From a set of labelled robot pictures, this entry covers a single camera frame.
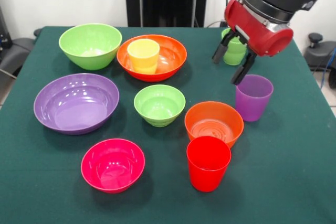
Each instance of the large purple bowl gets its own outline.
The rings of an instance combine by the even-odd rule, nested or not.
[[[61,77],[46,85],[34,102],[34,114],[41,124],[55,131],[85,134],[99,128],[119,102],[117,86],[91,73]]]

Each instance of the table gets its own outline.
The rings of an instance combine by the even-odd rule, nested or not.
[[[213,193],[195,190],[188,178],[184,114],[206,100],[234,106],[229,83],[236,67],[211,56],[218,28],[120,28],[123,41],[164,34],[181,41],[188,59],[162,83],[179,88],[186,108],[159,129],[145,123],[133,98],[148,83],[129,76],[116,60],[93,71],[112,79],[120,103],[112,118],[87,135],[67,136],[43,127],[33,114],[36,94],[56,78],[85,72],[62,53],[67,27],[46,27],[0,110],[1,223],[335,223],[336,119],[292,42],[273,58],[258,58],[251,73],[275,87],[264,116],[246,123],[232,148],[232,162]],[[82,179],[80,162],[94,143],[121,137],[144,151],[146,167],[129,190],[108,195]]]

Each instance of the magenta bowl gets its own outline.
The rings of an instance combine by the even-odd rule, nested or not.
[[[145,168],[145,156],[133,142],[114,138],[91,147],[84,155],[81,173],[93,188],[109,194],[130,188]]]

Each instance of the small green bowl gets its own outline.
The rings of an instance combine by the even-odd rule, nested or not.
[[[134,107],[149,124],[165,127],[181,114],[185,98],[180,90],[172,86],[152,85],[137,93]]]

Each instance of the green bowl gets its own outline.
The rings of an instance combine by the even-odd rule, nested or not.
[[[115,58],[121,40],[121,33],[113,26],[84,24],[65,31],[59,38],[59,47],[81,68],[98,70]]]
[[[165,127],[181,114],[185,98],[180,90],[172,86],[152,85],[137,93],[134,107],[149,124]]]

